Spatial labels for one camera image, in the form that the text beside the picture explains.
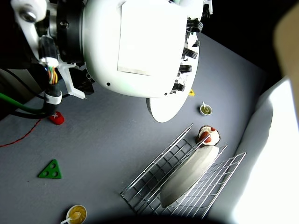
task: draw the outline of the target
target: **dark background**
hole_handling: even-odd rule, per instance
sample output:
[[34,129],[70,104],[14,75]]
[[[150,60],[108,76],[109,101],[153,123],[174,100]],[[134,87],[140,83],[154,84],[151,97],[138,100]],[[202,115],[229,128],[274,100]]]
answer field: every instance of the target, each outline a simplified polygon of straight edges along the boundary
[[213,15],[203,33],[268,72],[264,90],[281,73],[273,48],[273,31],[297,0],[213,0]]

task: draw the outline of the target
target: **cupcake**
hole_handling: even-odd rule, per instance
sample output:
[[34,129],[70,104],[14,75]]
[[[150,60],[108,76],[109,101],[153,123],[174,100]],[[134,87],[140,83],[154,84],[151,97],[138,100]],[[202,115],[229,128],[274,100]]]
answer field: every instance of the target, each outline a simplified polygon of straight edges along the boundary
[[213,128],[209,125],[204,125],[200,128],[198,136],[195,139],[196,143],[199,143],[201,140],[203,140],[206,136],[210,134],[210,137],[208,137],[203,144],[203,146],[215,146],[220,141],[220,135],[219,132],[216,130],[216,128]]

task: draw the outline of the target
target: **green sauce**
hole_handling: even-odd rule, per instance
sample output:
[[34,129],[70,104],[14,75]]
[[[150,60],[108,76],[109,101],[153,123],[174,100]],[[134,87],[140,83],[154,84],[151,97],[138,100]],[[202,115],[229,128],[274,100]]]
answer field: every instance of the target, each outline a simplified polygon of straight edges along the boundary
[[211,113],[210,109],[208,107],[204,107],[204,106],[201,108],[201,112],[203,112],[204,114],[210,114]]

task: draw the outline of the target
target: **green cable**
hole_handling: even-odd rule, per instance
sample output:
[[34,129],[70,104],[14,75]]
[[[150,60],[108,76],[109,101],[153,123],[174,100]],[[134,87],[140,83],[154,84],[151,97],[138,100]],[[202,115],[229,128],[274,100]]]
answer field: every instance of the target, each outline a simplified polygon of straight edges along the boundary
[[10,97],[4,95],[3,93],[0,93],[0,99],[3,99],[5,100],[6,102],[26,111],[26,112],[29,112],[29,113],[34,113],[34,114],[40,114],[40,113],[43,113],[42,109],[33,109],[33,108],[30,108],[30,107],[27,107],[21,103],[19,103],[18,101],[15,101],[14,99],[11,99]]

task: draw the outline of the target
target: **dish rack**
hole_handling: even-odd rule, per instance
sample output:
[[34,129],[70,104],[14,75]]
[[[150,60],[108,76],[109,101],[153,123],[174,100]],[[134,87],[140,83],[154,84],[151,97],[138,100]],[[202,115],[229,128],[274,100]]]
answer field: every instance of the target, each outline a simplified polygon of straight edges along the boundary
[[121,196],[136,214],[204,218],[242,162],[246,152],[225,161],[218,161],[228,145],[220,147],[217,158],[197,182],[170,206],[162,208],[159,200],[160,189],[169,176],[209,137],[208,135],[192,146],[184,139],[192,126],[193,124],[187,127],[121,192]]

